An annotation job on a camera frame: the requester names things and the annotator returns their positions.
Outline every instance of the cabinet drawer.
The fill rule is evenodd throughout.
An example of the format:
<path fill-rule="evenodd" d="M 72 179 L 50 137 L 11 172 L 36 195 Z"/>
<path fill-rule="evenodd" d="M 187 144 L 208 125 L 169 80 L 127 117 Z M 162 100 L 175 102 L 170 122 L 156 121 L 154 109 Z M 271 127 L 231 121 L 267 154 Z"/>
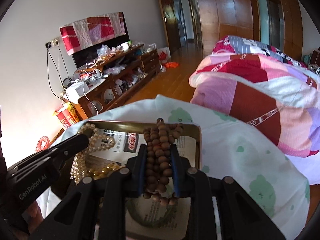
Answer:
<path fill-rule="evenodd" d="M 158 53 L 156 50 L 148 53 L 148 54 L 145 54 L 141 57 L 141 61 L 144 63 L 144 64 L 147 64 L 148 62 L 150 62 L 151 60 L 153 60 L 154 58 L 159 58 L 158 56 Z"/>
<path fill-rule="evenodd" d="M 159 65 L 159 59 L 153 58 L 152 60 L 148 61 L 147 64 L 144 65 L 145 72 L 149 72 L 151 69 L 155 68 Z"/>

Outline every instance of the bed sheet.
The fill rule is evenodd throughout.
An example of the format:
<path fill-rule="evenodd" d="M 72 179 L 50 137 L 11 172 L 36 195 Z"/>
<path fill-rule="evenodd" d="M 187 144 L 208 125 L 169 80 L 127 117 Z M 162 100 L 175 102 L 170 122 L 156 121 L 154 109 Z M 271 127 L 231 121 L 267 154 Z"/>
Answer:
<path fill-rule="evenodd" d="M 235 178 L 286 239 L 296 238 L 307 219 L 310 200 L 308 180 L 254 127 L 211 109 L 161 95 L 112 109 L 92 119 L 156 122 L 157 118 L 163 118 L 167 123 L 200 126 L 201 170 L 214 178 Z M 76 134 L 82 123 L 68 128 L 54 144 Z M 50 191 L 46 194 L 38 201 L 47 215 L 57 204 L 57 199 Z"/>

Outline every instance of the red and white cloth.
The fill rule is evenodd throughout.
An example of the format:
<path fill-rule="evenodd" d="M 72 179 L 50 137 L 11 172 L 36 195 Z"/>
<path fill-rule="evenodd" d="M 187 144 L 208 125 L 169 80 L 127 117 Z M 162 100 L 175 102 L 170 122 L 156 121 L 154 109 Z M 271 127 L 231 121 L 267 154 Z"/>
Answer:
<path fill-rule="evenodd" d="M 78 20 L 60 27 L 60 32 L 69 56 L 126 34 L 122 12 Z"/>

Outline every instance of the orange item on floor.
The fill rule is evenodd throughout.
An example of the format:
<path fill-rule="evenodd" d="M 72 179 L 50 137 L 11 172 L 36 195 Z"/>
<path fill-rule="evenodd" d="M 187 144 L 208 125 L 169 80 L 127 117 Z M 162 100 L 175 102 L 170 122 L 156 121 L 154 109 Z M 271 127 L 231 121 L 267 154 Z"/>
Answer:
<path fill-rule="evenodd" d="M 168 62 L 168 63 L 165 63 L 165 64 L 163 64 L 166 68 L 168 68 L 168 67 L 174 67 L 174 68 L 176 68 L 176 67 L 179 67 L 179 63 L 178 62 Z"/>

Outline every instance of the wall outlet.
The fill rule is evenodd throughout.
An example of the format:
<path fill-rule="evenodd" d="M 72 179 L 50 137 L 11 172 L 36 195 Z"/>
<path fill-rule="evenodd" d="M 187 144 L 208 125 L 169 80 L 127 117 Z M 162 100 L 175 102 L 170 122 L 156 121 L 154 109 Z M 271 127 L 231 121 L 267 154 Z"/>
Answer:
<path fill-rule="evenodd" d="M 54 38 L 53 40 L 47 42 L 47 43 L 45 44 L 45 47 L 46 47 L 47 49 L 50 49 L 51 47 L 54 47 L 54 46 L 56 46 L 56 45 L 59 45 L 59 37 L 56 37 L 56 38 Z"/>
<path fill-rule="evenodd" d="M 50 42 L 50 41 L 47 42 L 47 43 L 45 44 L 45 47 L 46 47 L 47 49 L 50 49 L 50 48 L 52 47 L 51 42 Z"/>

